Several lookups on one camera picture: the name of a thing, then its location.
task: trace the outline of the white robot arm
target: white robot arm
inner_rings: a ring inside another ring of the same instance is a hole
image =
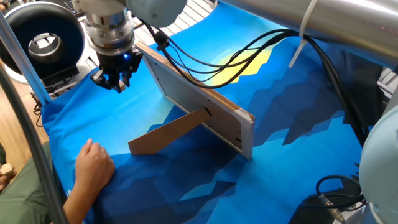
[[[172,24],[186,3],[187,0],[73,0],[75,10],[86,14],[85,27],[99,60],[100,71],[90,78],[117,92],[121,91],[121,78],[130,86],[142,54],[132,49],[134,29],[126,7],[132,15],[159,28]]]

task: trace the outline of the metal rod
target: metal rod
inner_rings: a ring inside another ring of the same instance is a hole
[[[311,0],[221,0],[298,31]],[[398,65],[398,1],[318,0],[305,34],[394,71]]]
[[[34,70],[19,41],[17,40],[17,37],[2,13],[0,13],[0,39],[6,46],[11,57],[14,59],[22,75],[25,76],[27,82],[32,87],[37,99],[39,99],[43,105],[50,103],[51,98],[49,94],[45,90],[43,83],[40,81],[39,76]]]

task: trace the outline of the blue cloth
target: blue cloth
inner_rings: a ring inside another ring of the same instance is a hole
[[[223,63],[252,39],[278,28],[220,4],[173,39],[200,60]],[[115,161],[115,175],[86,223],[288,223],[321,177],[354,175],[361,147],[343,122],[318,56],[306,46],[288,69],[298,45],[298,38],[283,40],[264,51],[238,82],[218,90],[256,117],[251,161],[201,126],[156,155],[131,156],[130,140],[184,115],[162,97],[144,63],[121,94],[86,77],[46,105],[43,123],[67,194],[75,180],[75,159],[88,138]],[[340,50],[322,47],[340,73],[352,75]],[[187,66],[204,69],[182,58]],[[341,182],[331,181],[322,190],[339,187]]]

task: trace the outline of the white zip tie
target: white zip tie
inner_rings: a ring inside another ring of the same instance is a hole
[[[303,50],[304,46],[307,44],[307,41],[304,39],[305,28],[307,26],[308,20],[310,19],[313,9],[317,5],[317,2],[318,2],[318,0],[312,0],[310,5],[308,6],[307,11],[304,14],[303,21],[301,22],[301,25],[300,25],[300,32],[299,32],[299,36],[301,38],[300,45],[297,48],[296,53],[294,53],[292,60],[290,61],[289,68],[293,67],[294,63],[296,62],[297,58],[300,55],[300,52]]]

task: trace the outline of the wooden floor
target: wooden floor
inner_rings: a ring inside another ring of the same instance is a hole
[[[13,82],[29,116],[35,125],[37,116],[33,114],[36,102],[29,93],[29,87],[17,82]],[[49,140],[43,128],[36,127],[40,141],[43,143]],[[19,173],[25,163],[31,158],[30,149],[27,145],[25,135],[18,122],[18,119],[8,102],[7,96],[0,87],[0,143],[7,152],[7,162],[16,168]]]

